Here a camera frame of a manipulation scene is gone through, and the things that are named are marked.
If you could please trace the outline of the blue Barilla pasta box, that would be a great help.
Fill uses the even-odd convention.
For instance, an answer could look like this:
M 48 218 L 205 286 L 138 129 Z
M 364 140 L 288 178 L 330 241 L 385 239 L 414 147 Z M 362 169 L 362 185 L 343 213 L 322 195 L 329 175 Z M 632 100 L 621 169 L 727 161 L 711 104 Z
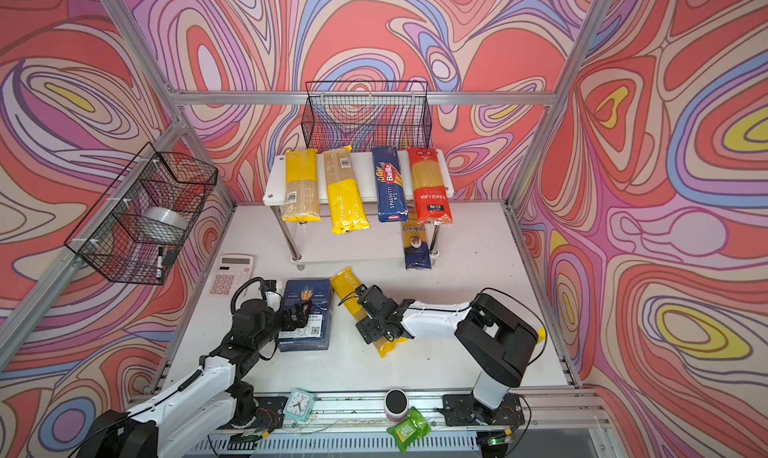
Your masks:
M 330 280 L 293 279 L 286 282 L 281 309 L 292 309 L 295 303 L 310 301 L 311 314 L 305 328 L 281 331 L 277 345 L 281 352 L 327 350 L 330 344 L 332 321 Z

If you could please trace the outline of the yellow Pastatime spaghetti bag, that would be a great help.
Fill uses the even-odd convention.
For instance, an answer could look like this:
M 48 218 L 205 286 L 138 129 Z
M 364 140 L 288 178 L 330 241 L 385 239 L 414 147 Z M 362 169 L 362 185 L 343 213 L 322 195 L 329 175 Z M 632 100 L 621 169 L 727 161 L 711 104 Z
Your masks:
M 364 318 L 368 317 L 366 311 L 357 302 L 356 289 L 361 285 L 361 282 L 352 273 L 350 267 L 334 275 L 330 279 L 330 283 L 334 292 L 339 297 L 339 305 L 344 306 L 356 322 L 361 322 Z M 374 346 L 379 356 L 384 358 L 395 349 L 398 343 L 404 343 L 405 341 L 405 338 L 388 340 L 386 337 L 383 337 L 377 339 L 374 342 Z

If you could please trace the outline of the blue yellow Ankara spaghetti bag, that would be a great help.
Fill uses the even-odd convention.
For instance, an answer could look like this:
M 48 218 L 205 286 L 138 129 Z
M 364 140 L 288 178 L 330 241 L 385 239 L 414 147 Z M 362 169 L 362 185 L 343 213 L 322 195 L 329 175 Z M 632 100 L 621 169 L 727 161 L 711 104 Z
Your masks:
M 401 224 L 406 269 L 430 269 L 431 257 L 426 226 L 418 221 L 416 210 L 408 208 L 408 218 Z

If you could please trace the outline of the yellow clear spaghetti bag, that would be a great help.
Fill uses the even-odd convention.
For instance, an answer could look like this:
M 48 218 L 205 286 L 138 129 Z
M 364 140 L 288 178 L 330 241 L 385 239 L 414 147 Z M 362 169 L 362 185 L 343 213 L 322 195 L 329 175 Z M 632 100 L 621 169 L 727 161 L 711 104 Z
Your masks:
M 285 222 L 321 220 L 316 154 L 315 149 L 286 153 L 285 204 L 282 214 Z

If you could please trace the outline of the yellow narrow spaghetti bag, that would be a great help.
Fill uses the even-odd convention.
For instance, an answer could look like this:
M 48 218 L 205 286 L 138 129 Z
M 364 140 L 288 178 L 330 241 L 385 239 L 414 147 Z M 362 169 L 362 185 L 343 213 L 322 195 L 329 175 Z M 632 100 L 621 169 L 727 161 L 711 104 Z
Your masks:
M 363 201 L 351 160 L 351 147 L 324 151 L 326 190 L 331 216 L 331 231 L 341 235 L 368 229 Z

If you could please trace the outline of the blue Barilla spaghetti box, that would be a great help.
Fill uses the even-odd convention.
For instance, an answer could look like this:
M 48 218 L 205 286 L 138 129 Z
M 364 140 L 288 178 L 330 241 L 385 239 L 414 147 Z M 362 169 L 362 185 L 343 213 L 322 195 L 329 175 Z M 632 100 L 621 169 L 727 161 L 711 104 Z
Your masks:
M 372 148 L 372 159 L 379 221 L 407 221 L 409 212 L 397 149 L 393 146 L 376 146 Z

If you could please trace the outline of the red spaghetti bag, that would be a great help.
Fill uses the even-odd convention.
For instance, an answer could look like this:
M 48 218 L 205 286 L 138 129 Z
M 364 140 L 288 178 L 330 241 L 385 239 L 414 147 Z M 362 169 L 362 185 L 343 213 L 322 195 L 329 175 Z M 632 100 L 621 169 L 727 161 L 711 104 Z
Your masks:
M 414 201 L 420 223 L 450 224 L 453 222 L 437 150 L 410 147 L 407 150 Z

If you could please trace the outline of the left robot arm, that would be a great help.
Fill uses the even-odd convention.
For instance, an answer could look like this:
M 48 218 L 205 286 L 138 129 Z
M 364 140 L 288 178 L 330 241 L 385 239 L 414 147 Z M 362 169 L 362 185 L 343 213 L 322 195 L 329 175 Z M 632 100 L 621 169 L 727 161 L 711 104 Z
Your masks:
M 181 457 L 221 426 L 245 426 L 257 413 L 254 388 L 243 378 L 261 349 L 282 331 L 308 324 L 312 302 L 273 310 L 264 299 L 230 303 L 231 326 L 179 384 L 125 412 L 97 417 L 72 457 Z

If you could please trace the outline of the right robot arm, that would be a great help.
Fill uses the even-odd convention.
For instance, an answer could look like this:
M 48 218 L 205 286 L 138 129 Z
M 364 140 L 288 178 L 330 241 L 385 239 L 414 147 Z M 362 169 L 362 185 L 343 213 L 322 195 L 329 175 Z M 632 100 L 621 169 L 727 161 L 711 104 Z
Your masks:
M 449 427 L 499 425 L 514 428 L 521 421 L 504 413 L 510 392 L 520 387 L 535 359 L 539 332 L 482 289 L 473 300 L 455 305 L 428 304 L 413 299 L 400 303 L 380 287 L 359 285 L 344 297 L 354 300 L 365 317 L 356 324 L 363 340 L 456 338 L 481 373 L 468 394 L 446 394 L 438 412 Z

